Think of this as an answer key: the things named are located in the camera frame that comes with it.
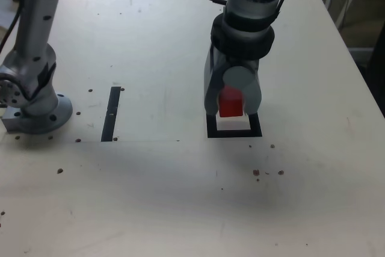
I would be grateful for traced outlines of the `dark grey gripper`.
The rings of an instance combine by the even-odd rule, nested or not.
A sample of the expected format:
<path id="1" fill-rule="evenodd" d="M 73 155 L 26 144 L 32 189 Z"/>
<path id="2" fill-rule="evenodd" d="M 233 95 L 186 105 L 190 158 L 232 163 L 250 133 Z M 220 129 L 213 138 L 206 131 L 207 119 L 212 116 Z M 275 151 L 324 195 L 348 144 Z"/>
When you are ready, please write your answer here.
<path id="1" fill-rule="evenodd" d="M 244 99 L 244 112 L 256 114 L 262 93 L 257 73 L 259 60 L 242 60 L 220 52 L 214 45 L 209 48 L 204 70 L 204 107 L 207 115 L 218 112 L 218 96 L 225 85 L 239 90 Z"/>

